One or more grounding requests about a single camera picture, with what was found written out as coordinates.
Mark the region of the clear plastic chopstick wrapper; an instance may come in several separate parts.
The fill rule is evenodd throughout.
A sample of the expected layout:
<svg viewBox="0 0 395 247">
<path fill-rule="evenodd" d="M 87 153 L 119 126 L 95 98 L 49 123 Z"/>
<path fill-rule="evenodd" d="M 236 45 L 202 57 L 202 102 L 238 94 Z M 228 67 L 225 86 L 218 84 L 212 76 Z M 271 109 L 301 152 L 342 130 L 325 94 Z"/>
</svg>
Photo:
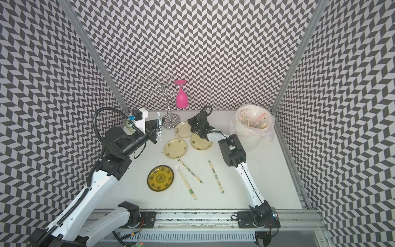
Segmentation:
<svg viewBox="0 0 395 247">
<path fill-rule="evenodd" d="M 161 113 L 160 112 L 156 112 L 156 114 L 157 114 L 156 130 L 159 129 L 162 132 L 163 120 L 162 120 L 162 117 L 161 117 Z"/>
</svg>

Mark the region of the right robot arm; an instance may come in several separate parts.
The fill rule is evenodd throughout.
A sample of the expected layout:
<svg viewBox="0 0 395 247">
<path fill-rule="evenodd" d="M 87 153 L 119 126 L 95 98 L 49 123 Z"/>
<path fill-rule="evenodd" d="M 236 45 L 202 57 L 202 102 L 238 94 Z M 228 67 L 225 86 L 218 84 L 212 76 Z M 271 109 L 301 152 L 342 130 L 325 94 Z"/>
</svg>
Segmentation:
<svg viewBox="0 0 395 247">
<path fill-rule="evenodd" d="M 191 132 L 202 139 L 219 144 L 225 164 L 236 170 L 248 194 L 251 219 L 254 226 L 270 229 L 281 228 L 278 214 L 266 201 L 253 180 L 246 162 L 246 152 L 239 138 L 235 134 L 225 135 L 212 127 L 207 120 L 212 111 L 213 106 L 204 106 L 196 116 L 188 119 Z"/>
</svg>

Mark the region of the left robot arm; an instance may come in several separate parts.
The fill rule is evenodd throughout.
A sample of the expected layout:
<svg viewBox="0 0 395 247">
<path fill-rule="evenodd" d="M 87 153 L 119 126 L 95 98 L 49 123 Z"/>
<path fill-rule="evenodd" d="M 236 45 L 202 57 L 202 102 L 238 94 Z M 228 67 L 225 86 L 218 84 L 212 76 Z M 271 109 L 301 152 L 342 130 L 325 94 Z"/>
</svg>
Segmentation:
<svg viewBox="0 0 395 247">
<path fill-rule="evenodd" d="M 109 129 L 105 136 L 98 130 L 97 118 L 103 111 L 119 113 L 134 130 L 126 134 L 121 127 Z M 87 177 L 86 185 L 72 203 L 45 229 L 37 228 L 29 237 L 33 247 L 92 247 L 119 227 L 144 226 L 139 206 L 122 202 L 112 212 L 94 223 L 85 222 L 107 192 L 121 180 L 130 164 L 130 156 L 138 149 L 144 150 L 148 141 L 156 144 L 161 135 L 164 118 L 157 113 L 156 120 L 146 121 L 145 109 L 133 110 L 128 116 L 113 107 L 102 107 L 93 116 L 93 129 L 102 144 L 102 152 Z"/>
</svg>

